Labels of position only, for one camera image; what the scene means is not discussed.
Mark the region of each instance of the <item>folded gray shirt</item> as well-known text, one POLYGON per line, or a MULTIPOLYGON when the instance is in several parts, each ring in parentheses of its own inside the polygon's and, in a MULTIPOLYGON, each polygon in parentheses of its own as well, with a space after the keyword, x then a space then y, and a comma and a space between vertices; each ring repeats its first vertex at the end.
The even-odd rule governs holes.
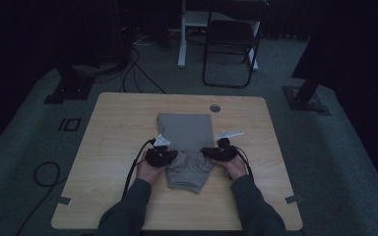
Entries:
POLYGON ((214 166, 200 152, 201 148, 214 146, 211 116, 160 113, 157 124, 158 131, 170 141, 168 149, 178 151, 166 170, 168 187, 198 194, 214 166))

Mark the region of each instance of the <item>cable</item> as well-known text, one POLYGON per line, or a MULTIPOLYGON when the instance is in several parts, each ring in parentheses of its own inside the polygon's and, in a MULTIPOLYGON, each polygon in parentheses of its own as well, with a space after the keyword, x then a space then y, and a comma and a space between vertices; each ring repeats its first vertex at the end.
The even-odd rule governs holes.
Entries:
POLYGON ((24 220, 23 224, 21 225, 20 229, 18 230, 17 232, 17 236, 21 234, 21 232, 23 231, 24 227, 26 226, 27 222, 30 220, 30 218, 32 217, 32 215, 36 212, 36 210, 42 205, 42 203, 44 203, 44 201, 47 199, 47 197, 50 195, 50 193, 53 191, 54 187, 56 187, 57 185, 59 184, 62 184, 64 183, 67 178, 64 178, 62 180, 60 180, 60 166, 56 163, 56 162, 53 162, 53 161, 47 161, 47 162, 44 162, 44 163, 41 163, 34 171, 33 173, 33 180, 34 182, 40 186, 40 187, 49 187, 47 193, 44 195, 44 197, 39 201, 39 203, 33 208, 33 210, 30 212, 30 214, 27 216, 27 218, 24 220), (37 173, 38 173, 38 170, 44 166, 44 165, 48 165, 48 164, 51 164, 51 165, 54 165, 56 167, 56 170, 57 170, 57 174, 56 174, 56 177, 54 178, 54 180, 52 181, 51 184, 43 184, 41 183, 38 178, 37 178, 37 173))
MULTIPOLYGON (((131 57, 129 57, 129 60, 131 61, 131 66, 130 68, 128 68, 127 72, 125 73, 124 77, 122 78, 122 85, 119 89, 119 91, 121 91, 122 89, 124 89, 124 92, 127 92, 127 89, 125 88, 125 82, 127 80, 127 76, 128 76, 128 73, 131 71, 131 69, 134 70, 134 67, 137 67, 141 73, 143 73, 143 75, 153 84, 155 85, 162 93, 166 94, 166 92, 152 79, 149 77, 149 75, 147 75, 147 73, 137 64, 137 62, 139 61, 140 59, 140 53, 137 49, 135 49, 134 47, 132 47, 132 49, 137 53, 137 59, 136 60, 133 60, 131 57)), ((137 81, 136 81, 136 77, 135 77, 135 74, 134 74, 134 83, 136 84, 137 86, 137 90, 139 91, 139 93, 141 93, 142 91, 140 90, 139 86, 137 85, 137 81)))
POLYGON ((234 147, 235 147, 235 151, 237 151, 237 154, 244 161, 245 166, 247 167, 248 175, 250 175, 250 177, 253 179, 253 182, 254 182, 253 171, 251 170, 250 162, 248 161, 247 154, 240 147, 236 147, 236 146, 234 146, 234 147))
MULTIPOLYGON (((137 52, 136 61, 139 61, 139 60, 140 60, 140 54, 137 52)), ((125 88, 125 80, 127 79, 128 73, 130 73, 131 70, 133 70, 133 74, 134 74, 134 78, 135 78, 134 66, 135 66, 135 63, 132 63, 131 66, 128 68, 127 72, 125 73, 125 75, 122 77, 122 83, 121 83, 121 87, 119 88, 119 91, 121 91, 122 88, 124 88, 124 92, 127 92, 127 89, 125 88)))
POLYGON ((155 139, 152 139, 152 140, 148 140, 146 141, 143 146, 140 148, 140 151, 138 152, 136 158, 134 159, 133 161, 133 164, 131 165, 131 168, 130 168, 130 172, 128 172, 128 175, 127 175, 127 181, 125 182, 125 186, 124 186, 124 192, 122 193, 122 199, 124 199, 125 195, 127 194, 127 191, 128 191, 128 186, 130 185, 130 180, 131 180, 131 176, 133 175, 133 172, 134 172, 134 168, 137 166, 137 164, 141 163, 138 162, 138 159, 140 158, 140 155, 141 155, 141 152, 143 152, 144 148, 146 147, 147 144, 154 144, 155 143, 155 139))
POLYGON ((147 79, 149 79, 150 82, 153 83, 158 89, 161 90, 162 93, 166 94, 166 92, 158 85, 155 81, 153 81, 152 78, 150 78, 146 72, 137 64, 136 61, 134 61, 132 58, 130 58, 130 61, 143 73, 144 76, 146 76, 147 79))

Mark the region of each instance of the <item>chair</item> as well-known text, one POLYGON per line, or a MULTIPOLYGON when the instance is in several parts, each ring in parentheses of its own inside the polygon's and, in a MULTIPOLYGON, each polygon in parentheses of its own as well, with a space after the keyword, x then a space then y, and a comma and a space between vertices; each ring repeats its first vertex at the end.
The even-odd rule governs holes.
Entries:
POLYGON ((202 80, 206 86, 245 88, 250 84, 256 61, 257 49, 260 42, 260 23, 266 20, 269 12, 269 4, 266 0, 210 0, 207 36, 204 48, 204 68, 202 80), (228 20, 215 18, 215 15, 222 14, 229 17, 228 20), (225 52, 211 50, 211 46, 235 48, 237 52, 225 52), (249 57, 250 50, 253 50, 253 57, 250 62, 248 79, 241 85, 229 85, 208 82, 206 79, 207 59, 209 53, 243 55, 242 63, 249 57))

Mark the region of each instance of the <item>dark curtain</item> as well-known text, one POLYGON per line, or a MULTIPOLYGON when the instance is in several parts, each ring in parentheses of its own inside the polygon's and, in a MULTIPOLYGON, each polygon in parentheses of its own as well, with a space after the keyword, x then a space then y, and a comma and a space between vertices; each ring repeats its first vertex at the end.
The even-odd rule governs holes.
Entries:
POLYGON ((292 76, 336 93, 378 172, 378 1, 332 0, 292 76))

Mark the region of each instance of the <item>person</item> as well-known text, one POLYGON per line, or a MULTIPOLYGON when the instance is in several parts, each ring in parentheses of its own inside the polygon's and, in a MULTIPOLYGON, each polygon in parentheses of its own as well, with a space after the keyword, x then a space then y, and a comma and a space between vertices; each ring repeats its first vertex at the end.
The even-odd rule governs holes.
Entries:
MULTIPOLYGON (((285 235, 284 221, 268 205, 262 193, 247 175, 243 160, 237 156, 231 161, 216 164, 223 166, 233 180, 231 191, 235 197, 238 216, 245 236, 285 235)), ((152 185, 166 167, 154 168, 146 161, 137 165, 137 176, 123 200, 110 208, 100 219, 95 236, 137 236, 146 215, 152 185)))

